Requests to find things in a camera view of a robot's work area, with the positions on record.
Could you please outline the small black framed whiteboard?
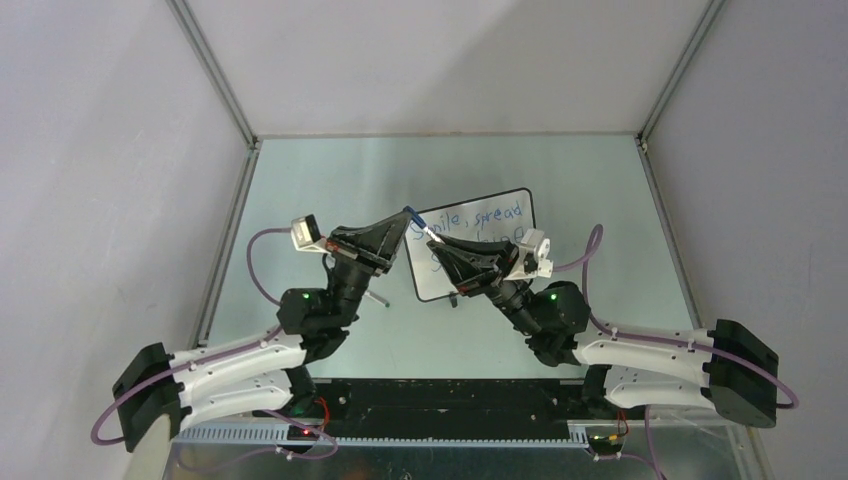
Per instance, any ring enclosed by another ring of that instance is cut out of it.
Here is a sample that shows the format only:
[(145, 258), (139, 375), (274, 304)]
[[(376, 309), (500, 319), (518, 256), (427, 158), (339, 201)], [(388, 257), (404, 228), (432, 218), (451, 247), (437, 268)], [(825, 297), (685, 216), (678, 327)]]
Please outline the small black framed whiteboard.
[[(516, 243), (535, 226), (533, 196), (527, 188), (517, 188), (475, 199), (423, 210), (419, 216), (434, 234), (475, 242)], [(424, 228), (411, 222), (405, 233), (405, 247), (411, 267), (415, 294), (430, 302), (456, 292), (436, 256), (427, 247), (430, 237)]]

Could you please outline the blue marker cap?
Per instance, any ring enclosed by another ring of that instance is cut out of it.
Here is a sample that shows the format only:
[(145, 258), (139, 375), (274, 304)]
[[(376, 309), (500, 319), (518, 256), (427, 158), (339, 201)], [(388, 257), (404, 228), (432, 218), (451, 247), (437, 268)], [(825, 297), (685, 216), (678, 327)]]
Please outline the blue marker cap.
[(417, 225), (419, 228), (425, 228), (426, 222), (422, 219), (422, 217), (418, 214), (418, 212), (410, 206), (405, 206), (404, 211), (410, 215), (411, 221)]

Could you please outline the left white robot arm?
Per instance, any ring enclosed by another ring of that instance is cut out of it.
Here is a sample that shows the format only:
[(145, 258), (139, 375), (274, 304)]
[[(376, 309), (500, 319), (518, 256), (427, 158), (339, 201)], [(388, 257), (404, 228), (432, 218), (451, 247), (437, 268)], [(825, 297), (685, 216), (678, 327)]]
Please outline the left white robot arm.
[[(217, 347), (169, 353), (162, 343), (142, 348), (112, 387), (114, 401), (96, 420), (93, 443), (121, 444), (132, 453), (154, 423), (167, 419), (169, 438), (200, 423), (259, 410), (304, 416), (316, 403), (307, 370), (333, 355), (358, 319), (372, 279), (388, 273), (416, 214), (405, 208), (365, 227), (320, 233), (313, 215), (285, 228), (295, 249), (322, 257), (323, 288), (290, 288), (277, 322), (262, 333)], [(101, 437), (116, 415), (122, 433)]]

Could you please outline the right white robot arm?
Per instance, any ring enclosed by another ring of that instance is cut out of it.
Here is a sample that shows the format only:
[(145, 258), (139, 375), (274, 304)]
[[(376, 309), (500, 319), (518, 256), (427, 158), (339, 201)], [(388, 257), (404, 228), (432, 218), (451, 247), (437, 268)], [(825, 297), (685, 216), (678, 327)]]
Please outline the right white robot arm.
[(533, 279), (555, 270), (550, 241), (540, 230), (517, 243), (443, 236), (427, 246), (458, 294), (487, 297), (540, 363), (586, 367), (581, 402), (591, 416), (677, 406), (710, 410), (744, 426), (775, 427), (779, 357), (741, 323), (622, 328), (597, 319), (585, 292), (571, 281), (535, 292)]

